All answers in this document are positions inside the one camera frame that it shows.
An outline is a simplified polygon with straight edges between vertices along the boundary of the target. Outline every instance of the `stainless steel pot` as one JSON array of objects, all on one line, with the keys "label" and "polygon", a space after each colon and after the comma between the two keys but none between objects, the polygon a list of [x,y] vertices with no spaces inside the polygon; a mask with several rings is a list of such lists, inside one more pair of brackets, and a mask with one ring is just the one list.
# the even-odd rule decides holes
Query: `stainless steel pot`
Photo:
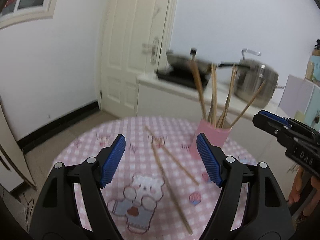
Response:
[{"label": "stainless steel pot", "polygon": [[279,74],[272,67],[257,60],[245,59],[245,52],[261,56],[260,52],[249,49],[242,50],[243,58],[240,60],[240,64],[250,66],[250,71],[238,71],[234,94],[242,100],[249,102],[263,81],[266,81],[264,87],[252,103],[254,106],[264,108],[271,100],[275,89],[283,89],[284,87],[278,86]]}]

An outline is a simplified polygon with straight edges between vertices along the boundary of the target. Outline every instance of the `window frame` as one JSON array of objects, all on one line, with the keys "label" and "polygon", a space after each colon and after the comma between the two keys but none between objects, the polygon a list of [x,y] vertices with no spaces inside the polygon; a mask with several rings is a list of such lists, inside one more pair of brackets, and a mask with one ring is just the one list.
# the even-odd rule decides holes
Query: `window frame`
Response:
[{"label": "window frame", "polygon": [[44,0],[42,6],[33,6],[18,10],[20,0],[16,1],[14,11],[0,16],[0,29],[21,22],[52,18],[57,0]]}]

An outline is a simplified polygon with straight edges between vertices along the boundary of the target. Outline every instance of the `door handle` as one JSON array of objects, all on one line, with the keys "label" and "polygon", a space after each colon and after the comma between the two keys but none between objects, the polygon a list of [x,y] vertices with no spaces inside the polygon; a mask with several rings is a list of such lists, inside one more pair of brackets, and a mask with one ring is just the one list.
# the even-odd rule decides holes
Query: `door handle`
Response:
[{"label": "door handle", "polygon": [[10,171],[9,166],[4,162],[4,160],[2,159],[1,156],[0,156],[0,162],[3,164],[3,166],[4,166],[8,171]]},{"label": "door handle", "polygon": [[147,53],[148,53],[148,52],[151,52],[151,64],[152,64],[152,65],[155,65],[155,64],[156,64],[156,61],[157,61],[157,54],[158,54],[158,47],[159,47],[159,38],[158,38],[158,37],[155,37],[155,38],[153,39],[153,44],[143,43],[143,44],[142,44],[142,47],[147,50]]}]

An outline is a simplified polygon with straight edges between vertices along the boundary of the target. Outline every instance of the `door lock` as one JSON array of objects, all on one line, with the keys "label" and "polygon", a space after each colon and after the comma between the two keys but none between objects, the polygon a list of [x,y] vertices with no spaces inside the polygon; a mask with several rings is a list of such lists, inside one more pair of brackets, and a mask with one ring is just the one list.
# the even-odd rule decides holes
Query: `door lock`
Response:
[{"label": "door lock", "polygon": [[146,51],[147,53],[151,52],[151,64],[155,65],[157,60],[157,54],[158,54],[159,38],[155,37],[153,39],[153,44],[143,43],[142,47],[147,50]]}]

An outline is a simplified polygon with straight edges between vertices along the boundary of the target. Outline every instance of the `wire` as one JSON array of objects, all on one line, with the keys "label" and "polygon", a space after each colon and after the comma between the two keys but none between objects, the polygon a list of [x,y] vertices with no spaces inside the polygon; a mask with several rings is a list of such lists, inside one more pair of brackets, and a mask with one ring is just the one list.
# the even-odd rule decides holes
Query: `wire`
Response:
[{"label": "wire", "polygon": [[27,225],[27,231],[29,231],[29,226],[28,226],[28,219],[29,219],[29,205],[30,205],[30,203],[31,203],[31,201],[32,201],[32,206],[31,206],[31,209],[30,209],[30,216],[31,216],[31,212],[32,212],[32,209],[33,209],[33,206],[34,206],[34,203],[35,203],[35,201],[34,201],[34,199],[33,198],[31,198],[30,200],[29,200],[29,202],[27,201],[27,198],[26,198],[26,196],[25,196],[25,194],[23,193],[23,197],[24,197],[24,199],[25,199],[25,201],[26,201],[26,203],[27,203],[27,212],[26,212],[26,208],[25,208],[25,215],[26,215],[26,225]]}]

